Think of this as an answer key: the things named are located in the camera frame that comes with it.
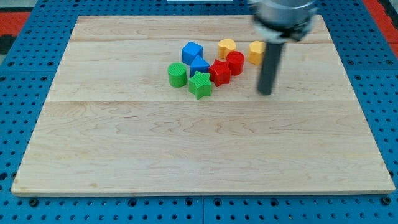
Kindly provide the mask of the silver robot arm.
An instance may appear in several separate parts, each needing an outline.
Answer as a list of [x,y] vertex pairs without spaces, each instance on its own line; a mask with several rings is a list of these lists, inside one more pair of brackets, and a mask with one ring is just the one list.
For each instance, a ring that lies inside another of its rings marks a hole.
[[282,44],[302,40],[313,28],[314,0],[250,0],[252,22],[266,42]]

